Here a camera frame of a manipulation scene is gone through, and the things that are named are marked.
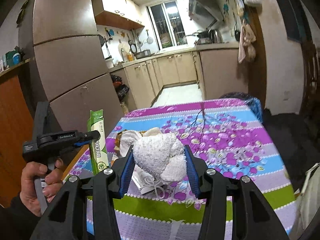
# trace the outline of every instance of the tiled floor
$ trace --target tiled floor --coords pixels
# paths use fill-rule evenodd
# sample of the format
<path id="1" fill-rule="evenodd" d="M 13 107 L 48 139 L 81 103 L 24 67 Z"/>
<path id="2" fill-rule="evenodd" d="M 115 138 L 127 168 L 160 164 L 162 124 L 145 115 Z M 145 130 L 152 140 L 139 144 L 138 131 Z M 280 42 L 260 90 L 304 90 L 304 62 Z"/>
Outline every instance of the tiled floor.
<path id="1" fill-rule="evenodd" d="M 164 88 L 153 106 L 168 106 L 202 101 L 197 84 Z"/>

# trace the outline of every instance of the ceiling light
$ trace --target ceiling light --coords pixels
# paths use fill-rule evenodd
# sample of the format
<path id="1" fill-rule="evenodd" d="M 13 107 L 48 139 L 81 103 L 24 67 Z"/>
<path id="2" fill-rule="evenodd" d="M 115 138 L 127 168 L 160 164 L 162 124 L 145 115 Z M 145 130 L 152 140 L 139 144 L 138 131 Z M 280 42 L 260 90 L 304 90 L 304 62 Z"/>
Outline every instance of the ceiling light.
<path id="1" fill-rule="evenodd" d="M 169 14 L 177 13 L 178 12 L 178 8 L 176 6 L 169 7 L 169 8 L 167 8 L 167 12 Z"/>

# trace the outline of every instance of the black sleeve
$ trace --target black sleeve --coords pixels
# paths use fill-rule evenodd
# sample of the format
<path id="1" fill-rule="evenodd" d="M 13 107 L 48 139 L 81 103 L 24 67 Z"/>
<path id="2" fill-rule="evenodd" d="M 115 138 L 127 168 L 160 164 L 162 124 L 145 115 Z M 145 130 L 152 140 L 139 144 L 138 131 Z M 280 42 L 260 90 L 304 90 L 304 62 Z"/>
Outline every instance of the black sleeve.
<path id="1" fill-rule="evenodd" d="M 10 207 L 0 206 L 0 238 L 29 240 L 39 220 L 40 217 L 29 211 L 18 195 L 11 200 Z"/>

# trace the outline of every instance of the hand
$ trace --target hand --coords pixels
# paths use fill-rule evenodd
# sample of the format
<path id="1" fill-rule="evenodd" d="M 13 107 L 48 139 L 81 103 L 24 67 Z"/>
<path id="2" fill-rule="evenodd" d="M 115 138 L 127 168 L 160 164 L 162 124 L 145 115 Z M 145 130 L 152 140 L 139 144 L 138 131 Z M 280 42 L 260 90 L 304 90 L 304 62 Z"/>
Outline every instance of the hand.
<path id="1" fill-rule="evenodd" d="M 58 159 L 55 163 L 55 166 L 57 168 L 48 174 L 44 179 L 47 183 L 47 187 L 43 189 L 43 194 L 47 197 L 49 203 L 53 200 L 56 193 L 62 187 L 62 160 Z M 28 210 L 38 217 L 41 216 L 41 208 L 36 195 L 34 177 L 44 176 L 47 170 L 47 166 L 43 164 L 30 162 L 27 163 L 27 165 L 23 168 L 21 174 L 21 202 L 28 208 Z"/>

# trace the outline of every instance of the green box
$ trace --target green box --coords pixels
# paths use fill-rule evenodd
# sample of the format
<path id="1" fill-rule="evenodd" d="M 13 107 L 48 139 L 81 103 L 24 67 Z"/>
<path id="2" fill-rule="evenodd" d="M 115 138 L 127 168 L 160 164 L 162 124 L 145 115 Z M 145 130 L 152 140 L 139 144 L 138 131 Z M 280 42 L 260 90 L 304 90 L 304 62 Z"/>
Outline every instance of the green box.
<path id="1" fill-rule="evenodd" d="M 90 157 L 94 175 L 109 167 L 103 121 L 103 110 L 90 111 L 90 119 L 87 123 L 88 131 L 97 130 L 100 133 L 100 139 L 92 140 L 90 143 Z"/>

